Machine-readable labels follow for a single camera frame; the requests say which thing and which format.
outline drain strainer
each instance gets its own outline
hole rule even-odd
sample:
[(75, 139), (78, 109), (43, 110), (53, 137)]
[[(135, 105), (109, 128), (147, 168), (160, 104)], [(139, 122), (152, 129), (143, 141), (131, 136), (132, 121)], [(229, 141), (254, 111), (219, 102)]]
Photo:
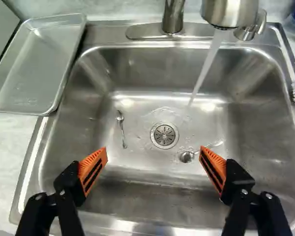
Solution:
[(179, 139), (177, 127), (169, 122), (155, 124), (150, 134), (152, 143), (160, 149), (170, 149)]

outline faucet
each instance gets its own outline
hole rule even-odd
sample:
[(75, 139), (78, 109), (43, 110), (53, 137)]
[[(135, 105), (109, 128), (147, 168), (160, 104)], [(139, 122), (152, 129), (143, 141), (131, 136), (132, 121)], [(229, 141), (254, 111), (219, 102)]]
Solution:
[[(185, 0), (165, 0), (165, 33), (182, 30), (184, 3)], [(235, 29), (234, 36), (241, 41), (252, 40), (266, 28), (266, 11), (259, 9), (259, 0), (202, 0), (201, 16), (217, 29)]]

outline aluminum baking tray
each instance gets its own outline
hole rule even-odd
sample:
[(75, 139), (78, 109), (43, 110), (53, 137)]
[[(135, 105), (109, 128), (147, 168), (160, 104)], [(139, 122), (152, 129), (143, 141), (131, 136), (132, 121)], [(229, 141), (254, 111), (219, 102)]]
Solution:
[(0, 112), (45, 116), (57, 108), (85, 24), (75, 13), (20, 25), (0, 62)]

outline gray countertop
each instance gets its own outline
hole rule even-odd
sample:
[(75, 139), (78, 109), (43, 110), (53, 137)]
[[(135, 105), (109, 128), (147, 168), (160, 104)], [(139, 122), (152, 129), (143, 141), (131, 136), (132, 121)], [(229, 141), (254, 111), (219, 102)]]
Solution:
[[(295, 56), (295, 42), (290, 40), (290, 45)], [(8, 217), (36, 121), (35, 116), (0, 113), (0, 230), (11, 234), (17, 227), (9, 223)]]

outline sink basin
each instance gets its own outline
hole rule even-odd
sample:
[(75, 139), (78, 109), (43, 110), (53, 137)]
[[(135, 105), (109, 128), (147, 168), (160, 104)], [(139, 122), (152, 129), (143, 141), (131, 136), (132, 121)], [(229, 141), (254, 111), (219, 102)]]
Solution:
[[(280, 25), (269, 24), (249, 43), (225, 33), (189, 109), (213, 29), (197, 24), (204, 34), (197, 41), (131, 41), (128, 27), (88, 27), (59, 109), (37, 121), (10, 221), (18, 223), (31, 195), (52, 194), (55, 177), (73, 160), (106, 146), (109, 161), (79, 209), (86, 232), (220, 235), (229, 208), (219, 201), (199, 154), (187, 163), (179, 155), (222, 140), (212, 150), (241, 164), (255, 178), (255, 192), (276, 194), (295, 230), (295, 106), (289, 91), (295, 62)], [(124, 115), (126, 149), (117, 110)], [(165, 142), (164, 134), (172, 140)], [(52, 232), (59, 232), (57, 221)], [(253, 224), (248, 234), (256, 234)]]

